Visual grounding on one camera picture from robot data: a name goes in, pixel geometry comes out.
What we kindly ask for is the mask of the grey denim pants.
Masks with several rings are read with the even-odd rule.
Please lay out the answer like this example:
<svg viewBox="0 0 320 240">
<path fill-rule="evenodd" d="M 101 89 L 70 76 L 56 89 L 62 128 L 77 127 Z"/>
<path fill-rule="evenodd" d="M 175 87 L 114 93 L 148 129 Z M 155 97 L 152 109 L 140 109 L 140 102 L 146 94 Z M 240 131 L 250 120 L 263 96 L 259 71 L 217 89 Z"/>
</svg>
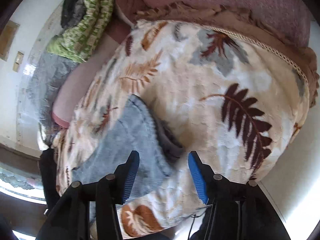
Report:
<svg viewBox="0 0 320 240">
<path fill-rule="evenodd" d="M 72 178 L 84 184 L 94 183 L 125 163 L 132 151 L 139 153 L 140 163 L 131 200 L 160 187 L 175 173 L 174 165 L 184 152 L 166 122 L 136 95 L 128 98 L 120 118 L 93 154 L 72 171 Z"/>
</svg>

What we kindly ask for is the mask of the black clothing pile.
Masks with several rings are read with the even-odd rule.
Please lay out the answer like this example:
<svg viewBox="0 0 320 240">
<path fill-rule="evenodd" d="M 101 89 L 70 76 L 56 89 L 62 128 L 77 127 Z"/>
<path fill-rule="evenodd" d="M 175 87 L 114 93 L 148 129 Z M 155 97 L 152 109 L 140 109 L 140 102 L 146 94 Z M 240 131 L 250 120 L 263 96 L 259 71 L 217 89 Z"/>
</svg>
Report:
<svg viewBox="0 0 320 240">
<path fill-rule="evenodd" d="M 66 30 L 76 26 L 86 14 L 84 0 L 64 0 L 61 12 L 61 27 Z"/>
</svg>

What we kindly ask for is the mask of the leaf pattern fleece blanket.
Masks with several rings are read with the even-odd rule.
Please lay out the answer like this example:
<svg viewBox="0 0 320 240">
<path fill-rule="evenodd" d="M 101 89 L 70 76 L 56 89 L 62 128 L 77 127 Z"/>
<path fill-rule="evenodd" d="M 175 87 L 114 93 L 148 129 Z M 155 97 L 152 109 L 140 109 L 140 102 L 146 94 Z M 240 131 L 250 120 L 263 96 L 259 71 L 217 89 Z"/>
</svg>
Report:
<svg viewBox="0 0 320 240">
<path fill-rule="evenodd" d="M 59 194 L 131 95 L 166 122 L 184 152 L 160 187 L 119 208 L 125 238 L 176 226 L 202 207 L 187 164 L 190 151 L 231 181 L 261 180 L 310 109 L 306 75 L 276 49 L 215 26 L 140 20 L 55 138 Z"/>
</svg>

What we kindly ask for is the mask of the grey quilted pillow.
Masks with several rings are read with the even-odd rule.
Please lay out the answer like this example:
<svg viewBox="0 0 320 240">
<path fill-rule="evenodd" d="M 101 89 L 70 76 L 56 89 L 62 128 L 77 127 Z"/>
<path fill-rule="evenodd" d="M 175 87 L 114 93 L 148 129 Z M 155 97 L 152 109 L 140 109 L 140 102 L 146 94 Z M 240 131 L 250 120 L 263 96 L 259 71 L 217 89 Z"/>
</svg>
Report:
<svg viewBox="0 0 320 240">
<path fill-rule="evenodd" d="M 66 57 L 44 51 L 28 83 L 27 97 L 36 120 L 45 128 L 54 126 L 53 103 L 68 75 L 78 66 Z"/>
</svg>

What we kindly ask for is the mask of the green patterned folded cloth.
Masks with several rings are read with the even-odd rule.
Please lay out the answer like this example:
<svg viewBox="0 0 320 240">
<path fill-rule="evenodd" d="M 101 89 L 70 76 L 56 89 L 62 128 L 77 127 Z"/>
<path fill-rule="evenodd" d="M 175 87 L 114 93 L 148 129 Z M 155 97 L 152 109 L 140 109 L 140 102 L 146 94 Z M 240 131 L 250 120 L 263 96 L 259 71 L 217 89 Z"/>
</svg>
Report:
<svg viewBox="0 0 320 240">
<path fill-rule="evenodd" d="M 74 62 L 86 62 L 109 23 L 114 0 L 84 0 L 86 13 L 74 27 L 67 28 L 61 35 L 54 36 L 47 51 Z"/>
</svg>

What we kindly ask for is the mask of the brown fringed sofa cover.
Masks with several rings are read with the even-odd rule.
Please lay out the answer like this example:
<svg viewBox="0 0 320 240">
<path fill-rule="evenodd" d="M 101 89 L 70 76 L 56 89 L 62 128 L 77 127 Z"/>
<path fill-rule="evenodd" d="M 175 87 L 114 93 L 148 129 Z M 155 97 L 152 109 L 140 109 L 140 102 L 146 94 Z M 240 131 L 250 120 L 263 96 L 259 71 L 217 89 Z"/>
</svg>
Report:
<svg viewBox="0 0 320 240">
<path fill-rule="evenodd" d="M 183 2 L 174 2 L 160 8 L 139 10 L 135 15 L 136 20 L 177 20 L 215 26 L 262 42 L 297 64 L 309 84 L 310 107 L 316 104 L 319 75 L 315 52 L 309 47 L 295 45 L 281 32 L 254 18 L 249 9 L 223 5 L 213 8 L 191 7 Z"/>
</svg>

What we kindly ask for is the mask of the wall light switch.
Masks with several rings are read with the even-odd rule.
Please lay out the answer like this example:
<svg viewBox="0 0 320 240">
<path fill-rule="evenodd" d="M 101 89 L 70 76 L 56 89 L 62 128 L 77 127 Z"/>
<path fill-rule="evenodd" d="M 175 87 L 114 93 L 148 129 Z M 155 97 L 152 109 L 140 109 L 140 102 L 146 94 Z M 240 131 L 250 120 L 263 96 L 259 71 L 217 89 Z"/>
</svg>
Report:
<svg viewBox="0 0 320 240">
<path fill-rule="evenodd" d="M 20 65 L 22 64 L 22 61 L 23 61 L 23 57 L 24 57 L 24 54 L 22 52 L 18 51 L 16 58 L 15 58 L 15 61 L 14 61 L 13 68 L 12 68 L 12 70 L 14 72 L 19 71 Z"/>
</svg>

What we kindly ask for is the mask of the framed wall picture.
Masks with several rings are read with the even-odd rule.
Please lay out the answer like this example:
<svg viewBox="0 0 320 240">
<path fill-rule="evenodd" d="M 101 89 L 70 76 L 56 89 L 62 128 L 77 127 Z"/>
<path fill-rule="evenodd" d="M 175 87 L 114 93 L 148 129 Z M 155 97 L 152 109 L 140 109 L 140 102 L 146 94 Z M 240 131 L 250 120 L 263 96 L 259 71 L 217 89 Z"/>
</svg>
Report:
<svg viewBox="0 0 320 240">
<path fill-rule="evenodd" d="M 0 36 L 0 57 L 7 61 L 10 47 L 19 28 L 19 24 L 9 20 Z"/>
</svg>

